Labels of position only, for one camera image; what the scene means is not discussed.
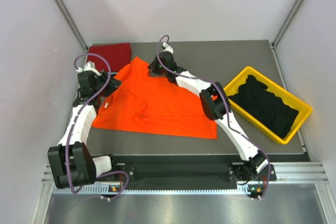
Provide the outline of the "orange t shirt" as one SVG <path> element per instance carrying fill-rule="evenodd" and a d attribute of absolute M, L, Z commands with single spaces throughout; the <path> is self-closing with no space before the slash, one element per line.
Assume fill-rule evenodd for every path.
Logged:
<path fill-rule="evenodd" d="M 105 98 L 92 127 L 185 137 L 217 139 L 197 95 L 165 77 L 150 77 L 148 63 L 136 57 L 115 76 L 122 83 Z"/>

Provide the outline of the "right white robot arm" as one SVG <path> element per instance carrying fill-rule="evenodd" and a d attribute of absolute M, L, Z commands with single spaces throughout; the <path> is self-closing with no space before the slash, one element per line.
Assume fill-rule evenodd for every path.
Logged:
<path fill-rule="evenodd" d="M 164 76 L 170 83 L 197 95 L 206 117 L 215 121 L 225 131 L 238 150 L 247 180 L 262 179 L 265 185 L 268 184 L 271 175 L 269 158 L 248 138 L 238 124 L 219 82 L 205 81 L 179 67 L 169 51 L 156 55 L 148 70 L 150 74 Z"/>

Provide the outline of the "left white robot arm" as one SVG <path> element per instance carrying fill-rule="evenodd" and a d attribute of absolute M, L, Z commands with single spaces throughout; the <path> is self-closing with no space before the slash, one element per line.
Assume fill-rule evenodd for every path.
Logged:
<path fill-rule="evenodd" d="M 58 144 L 47 152 L 51 173 L 59 189 L 91 185 L 101 175 L 107 180 L 114 180 L 119 174 L 111 155 L 92 157 L 86 142 L 101 98 L 116 91 L 121 81 L 104 70 L 81 70 L 77 77 L 79 88 L 70 122 Z"/>

